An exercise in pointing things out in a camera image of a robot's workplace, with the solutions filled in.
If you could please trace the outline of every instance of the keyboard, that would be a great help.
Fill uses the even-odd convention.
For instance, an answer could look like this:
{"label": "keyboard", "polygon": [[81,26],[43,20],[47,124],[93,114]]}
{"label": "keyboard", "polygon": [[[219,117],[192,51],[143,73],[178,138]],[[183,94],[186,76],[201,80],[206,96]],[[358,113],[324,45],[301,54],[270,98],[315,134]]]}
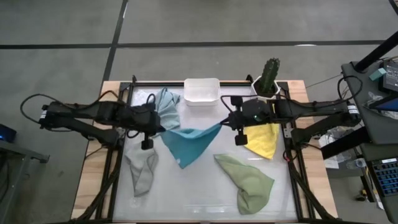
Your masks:
{"label": "keyboard", "polygon": [[379,193],[384,197],[398,195],[398,158],[372,161]]}

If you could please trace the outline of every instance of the yellow cloth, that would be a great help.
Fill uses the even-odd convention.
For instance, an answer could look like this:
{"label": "yellow cloth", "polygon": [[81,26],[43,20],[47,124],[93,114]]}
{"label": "yellow cloth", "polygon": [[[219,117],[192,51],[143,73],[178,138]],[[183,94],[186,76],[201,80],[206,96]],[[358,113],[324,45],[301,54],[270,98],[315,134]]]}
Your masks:
{"label": "yellow cloth", "polygon": [[248,136],[248,144],[244,147],[262,157],[272,159],[276,150],[279,124],[245,127],[244,133]]}

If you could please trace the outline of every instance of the green cloth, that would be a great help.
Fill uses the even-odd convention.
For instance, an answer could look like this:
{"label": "green cloth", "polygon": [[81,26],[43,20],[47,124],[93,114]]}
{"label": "green cloth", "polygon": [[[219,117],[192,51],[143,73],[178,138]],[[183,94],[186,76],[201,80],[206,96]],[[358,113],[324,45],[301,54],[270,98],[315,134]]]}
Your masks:
{"label": "green cloth", "polygon": [[227,154],[214,155],[214,158],[238,187],[240,214],[254,214],[266,206],[274,179]]}

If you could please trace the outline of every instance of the wooden table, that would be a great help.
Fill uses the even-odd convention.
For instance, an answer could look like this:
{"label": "wooden table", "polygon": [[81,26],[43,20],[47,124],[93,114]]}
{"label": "wooden table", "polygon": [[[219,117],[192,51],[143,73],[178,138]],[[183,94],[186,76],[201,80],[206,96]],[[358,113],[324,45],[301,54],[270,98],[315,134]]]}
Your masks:
{"label": "wooden table", "polygon": [[[289,84],[289,93],[291,99],[300,102],[308,102],[307,91],[305,90],[303,80],[286,80],[285,82],[288,82]],[[104,82],[101,94],[108,90],[113,90],[115,93],[119,93],[119,86],[119,81]],[[102,98],[102,101],[105,100],[116,100],[116,97],[108,94]],[[296,120],[296,125],[298,128],[306,128],[307,126],[313,124],[313,122],[313,118],[300,118]],[[108,126],[103,126],[96,123],[94,125],[99,128],[110,128]],[[318,141],[316,140],[312,140],[310,143],[318,146]],[[89,154],[100,147],[101,145],[98,143],[98,141],[91,141],[88,144],[86,153]],[[89,206],[90,203],[93,201],[96,194],[100,191],[106,152],[107,149],[101,149],[97,153],[91,155],[84,162],[71,218],[79,217],[86,210],[87,206]],[[335,201],[333,200],[333,196],[331,193],[328,175],[326,173],[326,168],[323,163],[322,153],[318,149],[312,147],[307,147],[302,152],[311,191],[315,194],[315,196],[317,197],[319,202],[325,207],[325,209],[331,215],[337,217]],[[301,189],[299,191],[304,217],[308,217],[305,196],[302,193]],[[106,216],[108,211],[110,192],[111,189],[107,192],[105,196],[105,203],[103,207],[104,217]]]}

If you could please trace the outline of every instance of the white pot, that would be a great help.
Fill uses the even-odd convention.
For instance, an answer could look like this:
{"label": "white pot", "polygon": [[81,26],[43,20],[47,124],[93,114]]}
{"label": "white pot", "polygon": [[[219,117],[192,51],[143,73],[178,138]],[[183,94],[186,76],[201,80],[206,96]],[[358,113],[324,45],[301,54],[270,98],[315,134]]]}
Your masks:
{"label": "white pot", "polygon": [[[254,89],[254,84],[255,84],[260,78],[261,78],[261,76],[257,77],[257,78],[253,81],[253,83],[251,84],[251,86],[250,86],[250,88],[251,88],[251,94],[252,94],[252,95],[256,95],[256,94],[257,94],[256,90]],[[274,81],[274,86],[275,86],[275,88],[276,88],[276,92],[274,93],[274,96],[272,96],[272,97],[257,96],[257,99],[259,99],[259,100],[275,100],[275,99],[276,99],[276,95],[278,95],[279,92],[280,92],[280,87],[279,87],[279,85],[276,83],[276,81]]]}

